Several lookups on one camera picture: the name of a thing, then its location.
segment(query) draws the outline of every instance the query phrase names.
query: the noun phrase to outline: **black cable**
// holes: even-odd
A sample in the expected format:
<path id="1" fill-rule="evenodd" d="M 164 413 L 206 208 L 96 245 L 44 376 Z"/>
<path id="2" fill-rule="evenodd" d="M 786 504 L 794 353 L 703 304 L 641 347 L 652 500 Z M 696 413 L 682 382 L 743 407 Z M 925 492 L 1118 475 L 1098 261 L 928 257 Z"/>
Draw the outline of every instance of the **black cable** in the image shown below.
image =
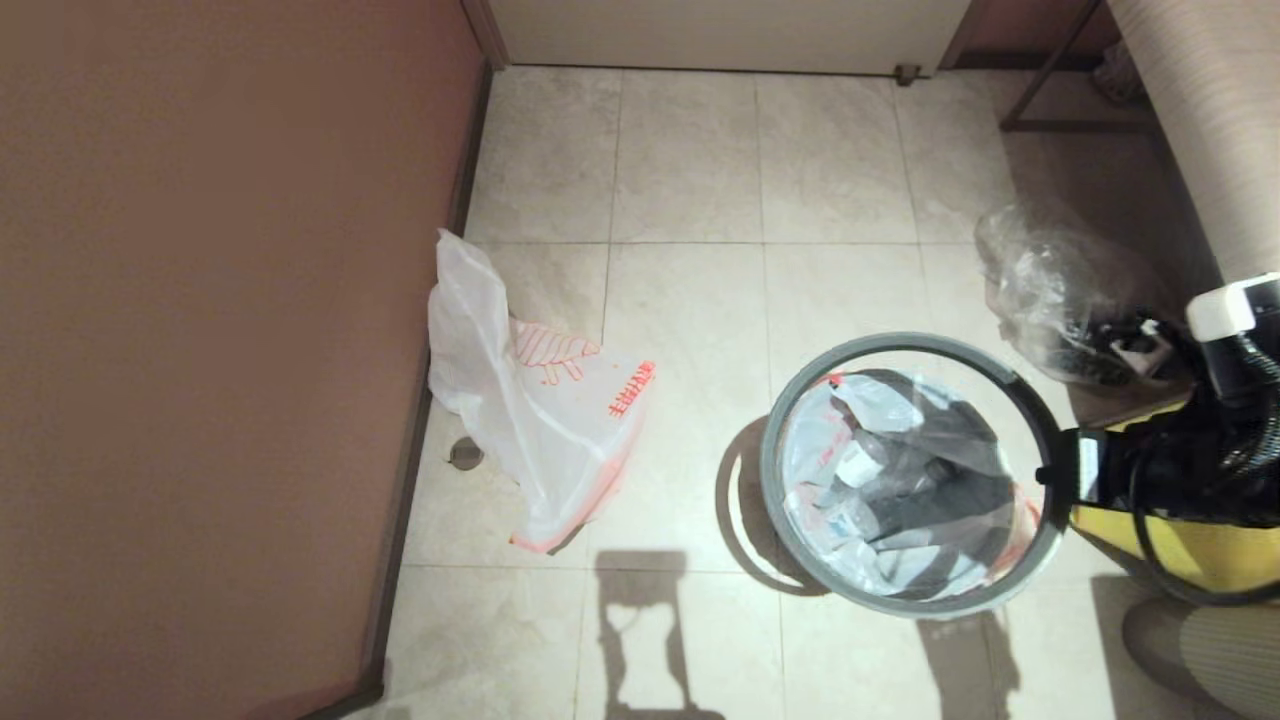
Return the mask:
<path id="1" fill-rule="evenodd" d="M 1147 510 L 1143 507 L 1142 496 L 1139 495 L 1142 475 L 1147 468 L 1147 457 L 1149 454 L 1149 446 L 1139 450 L 1138 457 L 1134 460 L 1133 468 L 1129 470 L 1129 505 L 1130 512 L 1133 512 L 1133 530 L 1138 536 L 1138 544 L 1142 547 L 1142 555 L 1146 557 L 1147 565 L 1151 568 L 1156 582 L 1160 583 L 1165 592 L 1179 600 L 1190 602 L 1192 605 L 1204 605 L 1212 607 L 1238 607 L 1242 605 L 1254 605 L 1280 598 L 1280 580 L 1247 591 L 1212 592 L 1183 580 L 1165 568 L 1160 556 L 1156 555 L 1155 544 L 1151 542 L 1151 534 L 1147 530 Z"/>

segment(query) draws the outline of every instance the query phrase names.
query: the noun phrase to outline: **tile floor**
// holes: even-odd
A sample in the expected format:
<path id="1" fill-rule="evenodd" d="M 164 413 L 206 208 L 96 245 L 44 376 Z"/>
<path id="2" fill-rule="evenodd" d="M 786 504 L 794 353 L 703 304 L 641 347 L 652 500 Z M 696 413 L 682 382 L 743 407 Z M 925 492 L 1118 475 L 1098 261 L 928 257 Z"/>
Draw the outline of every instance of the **tile floor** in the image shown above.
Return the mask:
<path id="1" fill-rule="evenodd" d="M 516 315 L 657 361 L 652 414 L 622 492 L 538 556 L 507 543 L 515 484 L 445 464 L 465 432 L 431 409 L 388 696 L 365 717 L 1192 717 L 1120 646 L 1143 591 L 1078 537 L 1002 610 L 918 624 L 778 592 L 717 519 L 718 480 L 748 475 L 736 452 L 787 379 L 867 333 L 957 336 L 1070 419 L 1062 387 L 1000 341 L 974 220 L 1055 193 L 1149 249 L 1170 240 L 1169 200 L 1139 138 L 1002 136 L 1019 82 L 500 73 L 467 238 Z M 1051 111 L 1106 111 L 1083 87 L 1055 81 Z M 731 515 L 764 538 L 744 543 L 764 580 L 785 580 L 758 503 Z"/>

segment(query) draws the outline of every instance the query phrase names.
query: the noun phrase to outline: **brown wall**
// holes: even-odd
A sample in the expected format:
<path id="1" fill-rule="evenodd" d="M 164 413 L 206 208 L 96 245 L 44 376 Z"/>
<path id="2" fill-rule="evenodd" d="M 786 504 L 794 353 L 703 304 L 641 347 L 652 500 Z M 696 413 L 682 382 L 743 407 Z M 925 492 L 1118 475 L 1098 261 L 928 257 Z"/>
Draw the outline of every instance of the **brown wall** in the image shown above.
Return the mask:
<path id="1" fill-rule="evenodd" d="M 974 0 L 979 13 L 965 41 L 964 53 L 1048 54 L 1065 37 L 1068 26 L 1084 5 L 1083 0 Z M 1106 3 L 1093 14 L 1080 38 L 1071 46 L 1074 55 L 1101 55 L 1120 40 L 1120 31 Z"/>
<path id="2" fill-rule="evenodd" d="M 480 72 L 457 0 L 0 9 L 0 715 L 366 666 Z"/>

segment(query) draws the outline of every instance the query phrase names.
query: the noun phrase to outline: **trash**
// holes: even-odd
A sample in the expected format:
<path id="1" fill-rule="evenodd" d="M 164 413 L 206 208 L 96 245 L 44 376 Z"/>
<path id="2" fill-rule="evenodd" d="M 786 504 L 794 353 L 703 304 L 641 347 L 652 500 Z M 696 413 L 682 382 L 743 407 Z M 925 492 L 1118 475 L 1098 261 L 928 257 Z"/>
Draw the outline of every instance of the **trash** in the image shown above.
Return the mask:
<path id="1" fill-rule="evenodd" d="M 978 220 L 974 238 L 1001 337 L 1044 374 L 1124 386 L 1174 372 L 1147 320 L 1175 318 L 1175 305 L 1140 256 L 1051 205 L 1001 208 Z"/>
<path id="2" fill-rule="evenodd" d="M 1093 68 L 1089 77 L 1098 92 L 1116 105 L 1133 102 L 1147 96 L 1142 76 L 1138 74 L 1138 65 L 1133 61 L 1129 46 L 1123 40 L 1102 51 L 1102 64 Z"/>
<path id="3" fill-rule="evenodd" d="M 654 364 L 512 319 L 489 259 L 449 232 L 440 231 L 436 258 L 428 384 L 520 483 L 529 519 L 512 542 L 548 552 L 612 493 L 644 419 Z"/>
<path id="4" fill-rule="evenodd" d="M 781 470 L 805 542 L 883 597 L 938 600 L 995 582 L 1037 524 L 991 427 L 918 375 L 828 375 L 796 402 Z"/>

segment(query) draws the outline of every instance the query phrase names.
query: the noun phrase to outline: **white plastic bag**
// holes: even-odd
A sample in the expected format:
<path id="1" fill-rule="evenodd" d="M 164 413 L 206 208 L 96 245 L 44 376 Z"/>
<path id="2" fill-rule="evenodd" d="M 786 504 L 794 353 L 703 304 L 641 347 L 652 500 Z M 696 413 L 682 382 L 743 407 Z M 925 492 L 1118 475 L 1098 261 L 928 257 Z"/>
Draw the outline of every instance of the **white plastic bag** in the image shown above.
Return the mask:
<path id="1" fill-rule="evenodd" d="M 489 259 L 447 231 L 436 259 L 428 384 L 520 483 L 529 520 L 512 542 L 547 552 L 611 493 L 640 430 L 654 365 L 509 318 Z"/>
<path id="2" fill-rule="evenodd" d="M 1140 332 L 1139 310 L 1178 318 L 1164 282 L 1142 256 L 1103 240 L 1068 208 L 1000 208 L 978 220 L 974 240 L 1000 336 L 1046 375 L 1116 387 L 1138 379 L 1120 348 L 1147 356 L 1148 374 L 1171 355 L 1167 343 L 1143 350 L 1155 341 Z"/>

